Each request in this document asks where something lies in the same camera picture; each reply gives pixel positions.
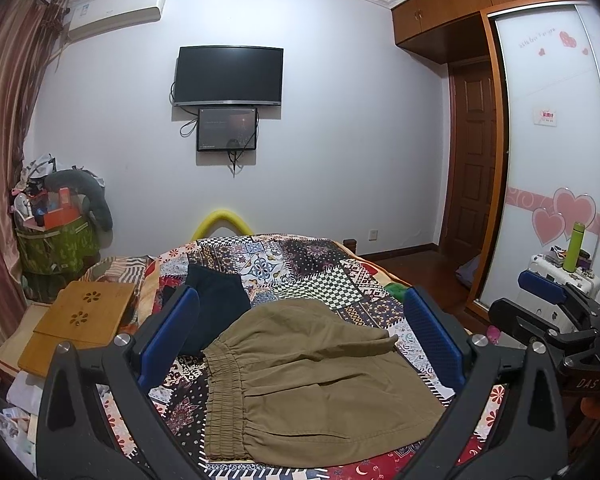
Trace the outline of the green thermos bottle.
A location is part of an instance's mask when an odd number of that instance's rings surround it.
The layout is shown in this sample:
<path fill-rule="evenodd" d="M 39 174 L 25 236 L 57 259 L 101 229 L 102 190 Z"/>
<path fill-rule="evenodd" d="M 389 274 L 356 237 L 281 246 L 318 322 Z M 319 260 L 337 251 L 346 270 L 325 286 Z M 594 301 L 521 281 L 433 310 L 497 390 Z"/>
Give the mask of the green thermos bottle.
<path fill-rule="evenodd" d="M 573 273 L 577 269 L 584 233 L 585 225 L 582 222 L 577 221 L 573 225 L 565 259 L 562 263 L 562 268 L 567 273 Z"/>

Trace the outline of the dark navy folded garment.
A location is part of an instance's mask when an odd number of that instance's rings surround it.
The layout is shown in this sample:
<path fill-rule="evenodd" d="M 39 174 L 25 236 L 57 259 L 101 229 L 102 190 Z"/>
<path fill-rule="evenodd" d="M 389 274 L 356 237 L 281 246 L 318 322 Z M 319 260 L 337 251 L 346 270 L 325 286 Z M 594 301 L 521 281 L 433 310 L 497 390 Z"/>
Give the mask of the dark navy folded garment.
<path fill-rule="evenodd" d="M 196 356 L 248 312 L 251 304 L 238 274 L 223 273 L 191 263 L 185 284 L 196 290 L 200 311 L 180 353 L 183 356 Z"/>

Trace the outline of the small black wall monitor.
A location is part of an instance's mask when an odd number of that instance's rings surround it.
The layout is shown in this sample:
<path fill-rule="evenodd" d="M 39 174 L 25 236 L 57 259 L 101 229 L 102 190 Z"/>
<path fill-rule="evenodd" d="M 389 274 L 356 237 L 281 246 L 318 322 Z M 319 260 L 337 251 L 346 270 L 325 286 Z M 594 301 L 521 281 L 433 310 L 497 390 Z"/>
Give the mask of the small black wall monitor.
<path fill-rule="evenodd" d="M 254 107 L 215 106 L 198 110 L 198 152 L 240 152 L 257 148 L 258 111 Z"/>

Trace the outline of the wooden lap desk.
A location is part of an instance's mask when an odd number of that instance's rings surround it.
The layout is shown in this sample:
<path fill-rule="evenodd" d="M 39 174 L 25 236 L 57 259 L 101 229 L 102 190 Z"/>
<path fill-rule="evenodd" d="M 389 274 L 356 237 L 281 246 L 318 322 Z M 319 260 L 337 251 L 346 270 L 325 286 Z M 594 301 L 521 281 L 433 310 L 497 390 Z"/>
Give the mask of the wooden lap desk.
<path fill-rule="evenodd" d="M 133 294 L 130 283 L 71 282 L 36 324 L 18 366 L 45 377 L 61 342 L 77 349 L 106 346 L 117 335 Z"/>

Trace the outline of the white suitcase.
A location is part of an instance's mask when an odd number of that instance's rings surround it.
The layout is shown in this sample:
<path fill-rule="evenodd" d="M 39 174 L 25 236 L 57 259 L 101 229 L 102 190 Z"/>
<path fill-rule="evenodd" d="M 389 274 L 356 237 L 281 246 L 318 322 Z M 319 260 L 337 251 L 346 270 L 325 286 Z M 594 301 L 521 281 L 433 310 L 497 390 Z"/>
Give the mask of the white suitcase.
<path fill-rule="evenodd" d="M 546 252 L 539 252 L 531 257 L 528 270 L 559 285 L 576 286 L 588 298 L 596 299 L 600 292 L 600 278 L 591 269 L 591 261 L 584 259 L 584 264 L 581 264 L 581 260 L 578 260 L 576 270 L 568 272 L 562 266 L 566 255 L 564 248 L 550 246 Z"/>

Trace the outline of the olive khaki pants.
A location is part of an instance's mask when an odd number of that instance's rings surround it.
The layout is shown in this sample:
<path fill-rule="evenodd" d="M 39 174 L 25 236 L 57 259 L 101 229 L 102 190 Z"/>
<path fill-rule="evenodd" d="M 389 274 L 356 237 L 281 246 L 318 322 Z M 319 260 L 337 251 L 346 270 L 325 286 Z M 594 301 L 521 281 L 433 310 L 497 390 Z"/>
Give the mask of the olive khaki pants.
<path fill-rule="evenodd" d="M 204 359 L 210 460 L 347 465 L 425 439 L 444 412 L 395 336 L 317 300 L 251 308 Z"/>

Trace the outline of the black wall television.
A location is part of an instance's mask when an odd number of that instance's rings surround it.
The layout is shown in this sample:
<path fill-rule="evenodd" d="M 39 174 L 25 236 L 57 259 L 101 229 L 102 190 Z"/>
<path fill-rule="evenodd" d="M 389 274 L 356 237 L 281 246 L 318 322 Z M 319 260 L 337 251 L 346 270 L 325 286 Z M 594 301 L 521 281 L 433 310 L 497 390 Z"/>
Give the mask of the black wall television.
<path fill-rule="evenodd" d="M 178 106 L 279 106 L 284 50 L 270 47 L 180 47 L 172 101 Z"/>

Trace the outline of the striped pink curtain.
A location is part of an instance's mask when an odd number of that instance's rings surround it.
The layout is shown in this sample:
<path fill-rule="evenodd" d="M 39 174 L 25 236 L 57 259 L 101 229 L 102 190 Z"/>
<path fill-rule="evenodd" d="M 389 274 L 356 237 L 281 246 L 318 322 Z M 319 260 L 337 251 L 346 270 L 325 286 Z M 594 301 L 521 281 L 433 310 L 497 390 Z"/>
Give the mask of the striped pink curtain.
<path fill-rule="evenodd" d="M 26 308 L 9 213 L 46 65 L 60 36 L 67 0 L 7 0 L 0 5 L 0 345 Z"/>

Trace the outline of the yellow foam bed guard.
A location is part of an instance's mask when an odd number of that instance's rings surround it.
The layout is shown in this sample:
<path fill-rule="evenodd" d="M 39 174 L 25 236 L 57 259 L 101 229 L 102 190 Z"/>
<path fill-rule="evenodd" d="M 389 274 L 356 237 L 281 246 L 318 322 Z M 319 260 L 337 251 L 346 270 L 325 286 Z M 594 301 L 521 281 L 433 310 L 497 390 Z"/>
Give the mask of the yellow foam bed guard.
<path fill-rule="evenodd" d="M 218 229 L 227 229 L 237 236 L 249 236 L 253 234 L 253 229 L 245 220 L 228 209 L 215 209 L 207 214 L 198 224 L 190 240 L 201 240 L 208 237 Z"/>

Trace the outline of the patchwork patterned bed quilt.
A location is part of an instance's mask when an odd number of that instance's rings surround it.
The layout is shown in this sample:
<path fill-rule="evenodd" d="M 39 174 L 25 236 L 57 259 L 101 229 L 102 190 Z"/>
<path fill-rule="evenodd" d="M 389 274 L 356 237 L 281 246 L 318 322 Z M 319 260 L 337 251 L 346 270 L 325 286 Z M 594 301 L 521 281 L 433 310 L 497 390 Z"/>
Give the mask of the patchwork patterned bed quilt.
<path fill-rule="evenodd" d="M 126 330 L 178 286 L 198 294 L 149 396 L 211 479 L 396 478 L 456 395 L 405 315 L 407 284 L 326 238 L 202 238 L 108 257 L 84 281 L 132 286 Z"/>

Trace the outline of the green storage bag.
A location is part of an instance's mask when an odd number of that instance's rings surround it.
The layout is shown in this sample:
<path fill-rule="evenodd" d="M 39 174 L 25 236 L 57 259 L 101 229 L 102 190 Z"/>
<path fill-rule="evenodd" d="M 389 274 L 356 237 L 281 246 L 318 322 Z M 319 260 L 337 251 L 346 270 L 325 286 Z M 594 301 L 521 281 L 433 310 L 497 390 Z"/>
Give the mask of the green storage bag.
<path fill-rule="evenodd" d="M 99 260 L 99 242 L 87 218 L 47 231 L 17 230 L 21 284 L 29 300 L 51 304 L 70 282 Z"/>

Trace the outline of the orange box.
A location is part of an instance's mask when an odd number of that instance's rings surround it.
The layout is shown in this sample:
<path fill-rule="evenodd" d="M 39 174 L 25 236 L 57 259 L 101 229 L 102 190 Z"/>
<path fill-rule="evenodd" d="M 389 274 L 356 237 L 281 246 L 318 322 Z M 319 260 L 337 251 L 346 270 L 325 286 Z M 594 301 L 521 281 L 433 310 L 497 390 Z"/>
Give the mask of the orange box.
<path fill-rule="evenodd" d="M 71 191 L 68 188 L 59 190 L 58 200 L 59 206 L 56 209 L 46 211 L 43 216 L 45 229 L 59 228 L 81 217 L 79 207 L 73 203 Z"/>

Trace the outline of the white wall air conditioner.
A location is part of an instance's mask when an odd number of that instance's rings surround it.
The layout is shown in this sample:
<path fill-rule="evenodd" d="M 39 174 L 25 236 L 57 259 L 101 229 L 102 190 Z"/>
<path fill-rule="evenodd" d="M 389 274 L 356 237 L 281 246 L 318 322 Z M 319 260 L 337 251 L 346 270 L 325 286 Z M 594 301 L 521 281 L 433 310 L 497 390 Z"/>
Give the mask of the white wall air conditioner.
<path fill-rule="evenodd" d="M 166 0 L 92 0 L 76 4 L 67 29 L 72 44 L 105 32 L 158 22 Z"/>

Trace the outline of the brown wooden door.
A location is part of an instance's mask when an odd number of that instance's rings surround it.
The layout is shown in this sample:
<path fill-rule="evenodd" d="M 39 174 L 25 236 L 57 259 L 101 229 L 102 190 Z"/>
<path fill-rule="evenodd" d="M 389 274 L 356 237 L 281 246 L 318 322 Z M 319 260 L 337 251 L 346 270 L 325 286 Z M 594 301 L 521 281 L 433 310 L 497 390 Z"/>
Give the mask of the brown wooden door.
<path fill-rule="evenodd" d="M 461 266 L 480 255 L 495 172 L 491 63 L 451 67 L 451 145 L 440 248 Z"/>

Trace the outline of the grey neck pillow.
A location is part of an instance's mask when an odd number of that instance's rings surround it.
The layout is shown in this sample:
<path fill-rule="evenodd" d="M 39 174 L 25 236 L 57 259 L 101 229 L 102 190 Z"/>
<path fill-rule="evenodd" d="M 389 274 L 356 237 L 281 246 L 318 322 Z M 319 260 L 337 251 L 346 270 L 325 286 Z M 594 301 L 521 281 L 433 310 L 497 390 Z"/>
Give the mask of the grey neck pillow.
<path fill-rule="evenodd" d="M 102 232 L 110 232 L 114 226 L 109 206 L 106 202 L 105 190 L 86 170 L 65 169 L 52 172 L 44 178 L 47 191 L 58 192 L 68 188 L 70 192 L 83 195 L 88 200 L 86 212 L 91 214 L 96 226 Z"/>

